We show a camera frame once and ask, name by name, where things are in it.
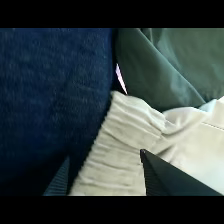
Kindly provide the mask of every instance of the blue denim fabric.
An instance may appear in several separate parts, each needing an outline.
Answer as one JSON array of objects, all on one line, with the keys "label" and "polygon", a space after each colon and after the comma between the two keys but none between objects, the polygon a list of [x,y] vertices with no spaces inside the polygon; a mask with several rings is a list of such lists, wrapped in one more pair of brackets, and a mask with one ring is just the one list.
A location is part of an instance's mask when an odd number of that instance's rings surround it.
[{"label": "blue denim fabric", "polygon": [[0,29],[0,194],[43,194],[70,156],[71,184],[109,107],[111,28]]}]

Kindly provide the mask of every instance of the dark green garment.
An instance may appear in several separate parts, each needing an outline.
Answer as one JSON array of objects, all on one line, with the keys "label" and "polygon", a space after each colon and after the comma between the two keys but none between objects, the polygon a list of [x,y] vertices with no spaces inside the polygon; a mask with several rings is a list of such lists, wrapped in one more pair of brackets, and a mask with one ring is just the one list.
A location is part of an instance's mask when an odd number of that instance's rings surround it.
[{"label": "dark green garment", "polygon": [[159,111],[224,96],[224,29],[121,28],[116,56],[128,94]]}]

